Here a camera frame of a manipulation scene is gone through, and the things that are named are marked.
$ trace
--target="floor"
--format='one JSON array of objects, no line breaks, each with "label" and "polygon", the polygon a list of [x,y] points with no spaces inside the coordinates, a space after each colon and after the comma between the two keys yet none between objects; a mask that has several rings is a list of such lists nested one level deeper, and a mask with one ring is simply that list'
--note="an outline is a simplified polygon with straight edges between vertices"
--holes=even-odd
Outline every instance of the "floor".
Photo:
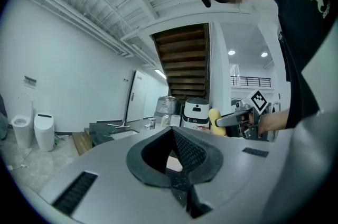
[{"label": "floor", "polygon": [[63,138],[65,141],[60,139],[51,152],[41,151],[35,137],[31,148],[20,149],[14,131],[9,129],[0,143],[0,155],[5,165],[13,167],[10,173],[16,182],[39,193],[52,175],[79,157],[72,136]]}]

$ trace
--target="fluorescent light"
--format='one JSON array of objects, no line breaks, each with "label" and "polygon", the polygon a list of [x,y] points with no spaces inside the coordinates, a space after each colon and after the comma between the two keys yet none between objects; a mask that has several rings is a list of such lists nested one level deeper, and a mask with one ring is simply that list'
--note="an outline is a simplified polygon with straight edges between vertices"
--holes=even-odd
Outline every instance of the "fluorescent light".
[{"label": "fluorescent light", "polygon": [[164,75],[164,73],[162,73],[158,69],[156,69],[155,72],[158,73],[162,78],[167,79],[167,77]]}]

